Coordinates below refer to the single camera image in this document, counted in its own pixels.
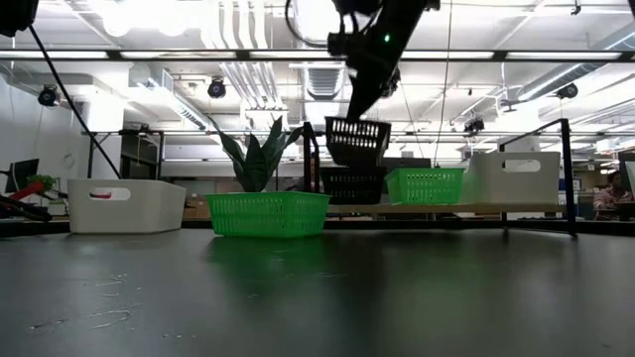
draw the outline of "snake plant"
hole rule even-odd
[[[278,167],[285,149],[295,143],[302,134],[302,127],[299,127],[287,137],[282,130],[282,117],[280,117],[274,121],[269,138],[262,147],[258,139],[253,134],[249,134],[245,155],[235,139],[223,133],[214,120],[210,121],[218,132],[223,151],[231,159],[236,178],[245,192],[260,192],[265,188]]]

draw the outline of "green plastic basket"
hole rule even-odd
[[[454,204],[464,169],[395,169],[386,176],[393,204]]]
[[[214,232],[224,236],[296,238],[321,234],[326,194],[258,192],[208,194]]]

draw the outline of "computer monitor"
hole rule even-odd
[[[7,185],[4,191],[6,193],[13,193],[26,187],[29,184],[28,178],[38,174],[39,164],[40,159],[32,159],[11,164],[9,171],[4,173],[7,175]]]

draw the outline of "bin handle cutout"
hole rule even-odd
[[[507,174],[517,173],[537,173],[540,168],[538,160],[505,160],[502,165],[503,171]]]
[[[128,200],[130,189],[122,187],[96,187],[88,193],[92,200]]]

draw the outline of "table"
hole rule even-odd
[[[501,232],[349,231],[285,241],[184,229],[0,241],[0,350],[635,355],[635,240],[511,230],[504,244]]]
[[[328,213],[507,213],[565,212],[559,204],[343,204],[330,205]]]

